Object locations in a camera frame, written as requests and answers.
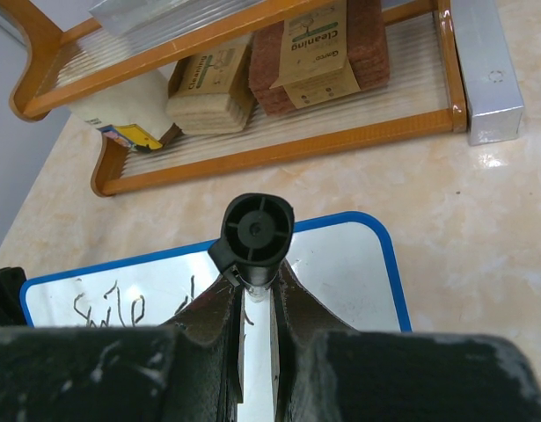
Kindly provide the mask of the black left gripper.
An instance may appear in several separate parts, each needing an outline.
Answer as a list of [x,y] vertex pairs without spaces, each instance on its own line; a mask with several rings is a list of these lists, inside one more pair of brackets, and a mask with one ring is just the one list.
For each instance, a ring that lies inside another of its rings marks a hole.
[[20,290],[25,281],[21,267],[0,268],[0,326],[26,325],[20,304]]

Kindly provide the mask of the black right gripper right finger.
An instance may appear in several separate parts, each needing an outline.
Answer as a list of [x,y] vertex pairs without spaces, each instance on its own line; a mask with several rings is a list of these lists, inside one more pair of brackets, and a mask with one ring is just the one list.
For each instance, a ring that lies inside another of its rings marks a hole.
[[272,285],[278,421],[541,421],[541,387],[505,338],[358,331],[288,264]]

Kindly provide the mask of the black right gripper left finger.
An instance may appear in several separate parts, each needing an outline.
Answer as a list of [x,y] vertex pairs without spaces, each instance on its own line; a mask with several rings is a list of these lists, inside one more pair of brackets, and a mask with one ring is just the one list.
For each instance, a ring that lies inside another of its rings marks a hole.
[[159,326],[0,328],[0,421],[234,421],[242,310],[218,279]]

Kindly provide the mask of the blue framed whiteboard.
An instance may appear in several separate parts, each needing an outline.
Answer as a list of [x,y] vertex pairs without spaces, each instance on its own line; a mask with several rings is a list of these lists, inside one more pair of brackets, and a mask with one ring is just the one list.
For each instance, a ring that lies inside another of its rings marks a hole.
[[[27,280],[28,325],[137,326],[165,322],[219,272],[209,241]],[[298,222],[287,260],[301,285],[361,331],[412,329],[397,260],[374,217],[344,212]]]

